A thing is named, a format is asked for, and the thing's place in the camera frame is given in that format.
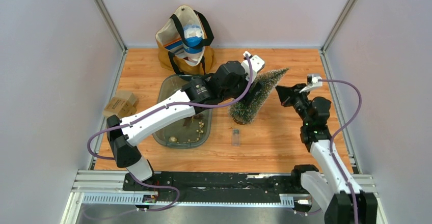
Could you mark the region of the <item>small frosted christmas tree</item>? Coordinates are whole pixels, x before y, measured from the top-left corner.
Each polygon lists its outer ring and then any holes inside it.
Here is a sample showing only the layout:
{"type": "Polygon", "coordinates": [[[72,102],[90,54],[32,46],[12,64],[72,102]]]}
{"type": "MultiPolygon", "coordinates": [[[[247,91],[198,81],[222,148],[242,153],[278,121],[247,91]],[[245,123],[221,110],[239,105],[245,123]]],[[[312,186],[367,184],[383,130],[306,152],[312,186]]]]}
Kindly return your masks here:
{"type": "Polygon", "coordinates": [[[248,125],[256,118],[270,93],[275,89],[289,68],[271,70],[259,74],[251,85],[250,92],[242,101],[230,106],[229,115],[236,124],[248,125]]]}

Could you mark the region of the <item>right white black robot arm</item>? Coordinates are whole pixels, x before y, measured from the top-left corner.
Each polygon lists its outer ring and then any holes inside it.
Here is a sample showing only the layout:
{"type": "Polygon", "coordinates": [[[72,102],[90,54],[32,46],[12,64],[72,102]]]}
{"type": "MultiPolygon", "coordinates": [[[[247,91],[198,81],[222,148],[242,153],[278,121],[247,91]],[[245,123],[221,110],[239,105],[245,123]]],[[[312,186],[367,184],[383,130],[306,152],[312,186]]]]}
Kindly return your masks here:
{"type": "Polygon", "coordinates": [[[296,165],[292,170],[291,187],[308,191],[324,213],[325,223],[376,223],[378,201],[357,183],[343,164],[332,141],[327,121],[331,101],[324,97],[308,99],[308,86],[276,86],[281,105],[293,107],[302,119],[301,142],[315,158],[312,164],[296,165]]]}

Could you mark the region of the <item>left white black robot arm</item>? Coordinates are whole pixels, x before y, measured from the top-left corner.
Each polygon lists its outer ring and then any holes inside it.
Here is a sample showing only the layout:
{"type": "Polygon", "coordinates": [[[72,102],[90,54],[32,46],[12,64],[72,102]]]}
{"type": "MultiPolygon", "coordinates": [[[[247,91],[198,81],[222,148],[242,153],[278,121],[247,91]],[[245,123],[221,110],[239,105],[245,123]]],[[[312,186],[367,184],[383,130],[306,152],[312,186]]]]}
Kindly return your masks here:
{"type": "Polygon", "coordinates": [[[192,78],[169,98],[136,115],[109,117],[107,139],[117,167],[127,169],[142,190],[151,190],[156,177],[138,144],[174,122],[222,107],[228,99],[241,101],[264,66],[265,62],[256,56],[243,62],[228,61],[215,73],[192,78]]]}

